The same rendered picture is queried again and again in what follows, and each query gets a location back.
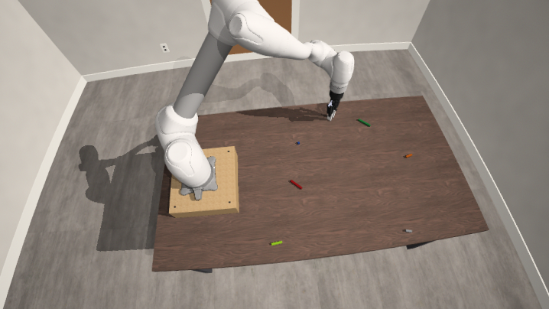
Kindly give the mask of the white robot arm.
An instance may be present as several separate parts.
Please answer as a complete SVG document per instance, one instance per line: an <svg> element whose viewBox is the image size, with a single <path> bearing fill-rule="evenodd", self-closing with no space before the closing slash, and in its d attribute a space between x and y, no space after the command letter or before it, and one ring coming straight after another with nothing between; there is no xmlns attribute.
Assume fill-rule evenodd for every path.
<svg viewBox="0 0 549 309"><path fill-rule="evenodd" d="M354 69L350 52L340 51L337 55L319 40L301 43L277 24L257 0L212 0L208 31L176 102L165 110L161 108L155 118L165 164L182 182L180 193L195 193L196 200L202 200L203 191L218 189L216 158L206 158L200 145L198 148L194 144L197 110L233 46L238 44L268 57L308 58L328 73L330 90L338 94L346 91Z"/></svg>

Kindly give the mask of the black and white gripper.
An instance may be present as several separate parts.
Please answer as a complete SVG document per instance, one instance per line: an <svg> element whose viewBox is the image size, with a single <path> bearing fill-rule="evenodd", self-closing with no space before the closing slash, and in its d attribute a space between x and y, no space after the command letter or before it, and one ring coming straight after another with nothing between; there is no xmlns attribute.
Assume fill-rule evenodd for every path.
<svg viewBox="0 0 549 309"><path fill-rule="evenodd" d="M334 92L332 92L330 90L330 104L327 104L327 112L326 112L327 114L329 114L327 116L327 119L329 119L330 121L331 121L332 117L334 118L334 116L335 116L336 108L338 107L339 102L343 97L343 94L344 93L335 94ZM338 105L337 105L337 103L338 103Z"/></svg>

